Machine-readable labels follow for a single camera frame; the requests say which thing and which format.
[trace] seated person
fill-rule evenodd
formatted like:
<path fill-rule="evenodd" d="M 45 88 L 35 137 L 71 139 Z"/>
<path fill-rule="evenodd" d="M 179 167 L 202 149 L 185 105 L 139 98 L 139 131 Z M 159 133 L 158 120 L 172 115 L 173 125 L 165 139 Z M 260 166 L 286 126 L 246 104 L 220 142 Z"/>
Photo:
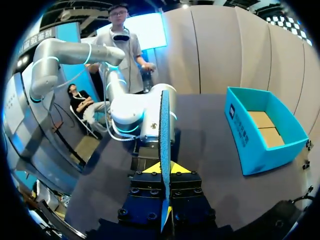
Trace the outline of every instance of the seated person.
<path fill-rule="evenodd" d="M 70 84 L 67 92 L 74 113 L 80 119 L 87 121 L 92 130 L 104 135 L 108 130 L 96 121 L 95 113 L 105 113 L 105 102 L 94 102 L 85 90 L 80 92 L 77 91 L 77 86 L 75 84 Z M 107 101 L 106 104 L 107 111 L 109 112 L 110 103 Z"/>

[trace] man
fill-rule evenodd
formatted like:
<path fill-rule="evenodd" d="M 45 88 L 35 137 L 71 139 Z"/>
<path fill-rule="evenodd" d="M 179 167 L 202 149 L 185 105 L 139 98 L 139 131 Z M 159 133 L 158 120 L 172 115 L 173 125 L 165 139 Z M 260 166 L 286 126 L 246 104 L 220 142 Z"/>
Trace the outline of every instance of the man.
<path fill-rule="evenodd" d="M 108 9 L 108 13 L 112 27 L 110 30 L 106 31 L 106 33 L 97 36 L 93 44 L 117 47 L 123 50 L 125 53 L 125 59 L 120 64 L 119 70 L 127 82 L 128 91 L 130 94 L 143 94 L 144 84 L 136 62 L 143 66 L 146 71 L 153 71 L 154 65 L 143 59 L 137 35 L 130 32 L 124 26 L 128 17 L 128 9 L 128 5 L 125 3 L 110 7 Z M 115 40 L 114 36 L 121 34 L 128 36 L 128 39 Z M 89 71 L 91 73 L 96 73 L 99 70 L 103 72 L 99 63 L 89 66 Z"/>
<path fill-rule="evenodd" d="M 78 92 L 75 84 L 70 84 L 67 91 L 70 97 L 70 105 L 74 113 L 80 119 L 87 121 L 92 130 L 104 135 L 107 132 L 107 129 L 96 121 L 95 112 L 104 113 L 105 102 L 94 102 L 85 90 Z M 106 102 L 106 104 L 107 110 L 109 111 L 110 103 Z"/>

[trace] cardboard piece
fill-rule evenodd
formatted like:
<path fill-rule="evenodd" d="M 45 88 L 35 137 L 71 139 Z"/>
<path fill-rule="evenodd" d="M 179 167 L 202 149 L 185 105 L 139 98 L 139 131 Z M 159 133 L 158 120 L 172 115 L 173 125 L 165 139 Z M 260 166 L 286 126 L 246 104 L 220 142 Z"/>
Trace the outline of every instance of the cardboard piece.
<path fill-rule="evenodd" d="M 248 113 L 252 117 L 258 129 L 275 127 L 273 122 L 264 111 L 248 111 Z"/>
<path fill-rule="evenodd" d="M 285 145 L 284 140 L 275 127 L 259 128 L 259 130 L 268 148 Z"/>

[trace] white shirt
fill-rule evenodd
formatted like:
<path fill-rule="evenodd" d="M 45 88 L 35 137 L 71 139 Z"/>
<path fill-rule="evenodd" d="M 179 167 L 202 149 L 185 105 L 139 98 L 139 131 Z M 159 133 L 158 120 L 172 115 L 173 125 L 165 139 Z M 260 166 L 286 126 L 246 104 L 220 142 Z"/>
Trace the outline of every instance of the white shirt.
<path fill-rule="evenodd" d="M 124 80 L 127 83 L 130 94 L 135 94 L 144 90 L 144 83 L 138 65 L 136 63 L 136 57 L 142 55 L 138 37 L 135 33 L 130 32 L 130 39 L 128 41 L 113 41 L 110 31 L 101 34 L 96 37 L 92 44 L 107 47 L 118 47 L 125 53 L 125 59 L 119 66 Z"/>

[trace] white display screen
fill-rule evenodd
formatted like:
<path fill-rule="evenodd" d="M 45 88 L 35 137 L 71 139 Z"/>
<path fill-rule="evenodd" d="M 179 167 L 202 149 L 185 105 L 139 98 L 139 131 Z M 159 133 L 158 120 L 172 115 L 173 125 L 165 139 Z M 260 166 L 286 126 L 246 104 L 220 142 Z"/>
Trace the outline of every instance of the white display screen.
<path fill-rule="evenodd" d="M 150 13 L 127 18 L 124 26 L 138 37 L 141 50 L 167 46 L 165 29 L 161 13 Z M 109 31 L 111 24 L 99 28 L 96 33 L 101 35 Z"/>

